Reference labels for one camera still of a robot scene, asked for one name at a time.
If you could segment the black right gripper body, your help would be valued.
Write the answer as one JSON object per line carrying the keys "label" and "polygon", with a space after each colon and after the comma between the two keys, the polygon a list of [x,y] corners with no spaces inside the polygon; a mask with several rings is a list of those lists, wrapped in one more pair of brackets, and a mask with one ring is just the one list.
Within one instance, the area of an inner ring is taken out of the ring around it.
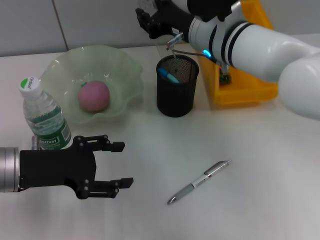
{"label": "black right gripper body", "polygon": [[189,37],[189,29],[194,17],[181,10],[172,0],[156,0],[157,12],[151,17],[150,38],[159,38],[164,35],[175,36],[173,29]]}

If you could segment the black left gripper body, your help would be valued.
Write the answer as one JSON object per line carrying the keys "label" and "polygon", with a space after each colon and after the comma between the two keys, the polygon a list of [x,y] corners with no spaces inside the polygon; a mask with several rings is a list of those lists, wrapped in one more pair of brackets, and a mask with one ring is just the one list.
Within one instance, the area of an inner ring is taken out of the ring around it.
{"label": "black left gripper body", "polygon": [[78,199],[91,197],[97,168],[93,153],[96,142],[96,137],[76,136],[65,149],[20,151],[19,190],[67,186]]}

